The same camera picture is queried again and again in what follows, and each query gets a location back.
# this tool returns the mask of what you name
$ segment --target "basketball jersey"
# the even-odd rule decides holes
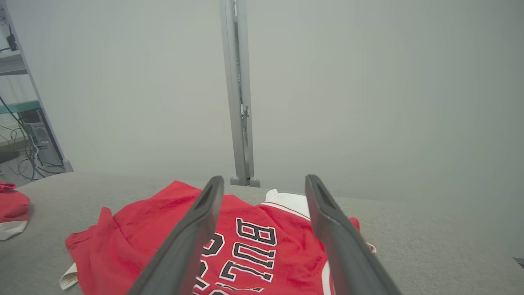
[[[102,208],[95,226],[69,236],[65,244],[84,294],[125,294],[200,192],[173,182],[114,216]],[[193,294],[332,294],[324,248],[304,211],[305,197],[298,197],[304,200],[295,210],[291,197],[252,206],[225,195]]]

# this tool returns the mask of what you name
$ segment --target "white cloth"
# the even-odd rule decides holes
[[[60,278],[60,287],[62,288],[62,290],[65,290],[67,288],[70,288],[77,282],[77,264],[73,264]]]
[[[27,220],[0,223],[0,240],[7,240],[15,234],[19,234],[27,226]]]
[[[271,206],[282,209],[289,213],[311,220],[309,215],[308,199],[306,196],[279,193],[276,189],[272,189],[266,194],[266,201],[261,205]],[[366,242],[372,253],[377,252],[377,248],[372,244]]]

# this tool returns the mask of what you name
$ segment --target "gray carpet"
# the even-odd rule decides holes
[[[171,179],[63,173],[19,189],[31,199],[24,233],[0,241],[0,294],[64,294],[58,280],[73,263],[64,240],[96,223],[100,208],[113,212],[152,196]],[[205,182],[191,185],[202,187]],[[268,189],[225,186],[250,204]],[[339,198],[378,249],[377,256],[404,294],[524,294],[524,269],[493,241],[469,235],[445,215],[402,203]],[[66,294],[82,294],[74,286]]]

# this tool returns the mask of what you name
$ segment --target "fabric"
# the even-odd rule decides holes
[[[125,294],[200,192],[173,182],[114,216],[102,208],[96,226],[72,234],[65,243],[84,293]],[[300,216],[289,207],[252,206],[225,195],[194,292],[331,294],[327,258],[309,212]]]
[[[266,201],[261,205],[274,207],[296,216],[303,217],[307,220],[311,220],[311,216],[309,215],[308,200],[303,195],[279,193],[278,190],[272,189],[267,192]],[[360,233],[360,222],[358,219],[356,217],[350,217],[350,221]],[[377,252],[377,248],[375,246],[370,243],[367,243],[367,245],[372,253]]]
[[[29,219],[29,198],[15,187],[13,183],[0,182],[0,240],[24,231]]]
[[[188,183],[203,188],[206,181]],[[78,284],[66,292],[57,284],[73,263],[64,240],[96,224],[102,206],[117,212],[171,182],[171,175],[70,172],[17,188],[31,200],[31,224],[21,235],[0,241],[0,293],[83,295]],[[264,202],[268,191],[224,185],[226,194],[252,205]],[[422,210],[413,202],[408,207],[372,199],[335,200],[346,216],[362,223],[363,234],[377,246],[380,263],[403,295],[522,295],[524,270],[498,241],[468,232],[457,216]]]
[[[78,282],[77,273],[77,264],[71,265],[71,267],[60,278],[60,287],[62,290],[71,288]]]

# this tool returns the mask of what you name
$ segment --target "gray wall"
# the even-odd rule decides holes
[[[235,174],[218,1],[7,1],[75,171]]]
[[[249,1],[247,17],[263,187],[314,173],[524,257],[524,2]]]

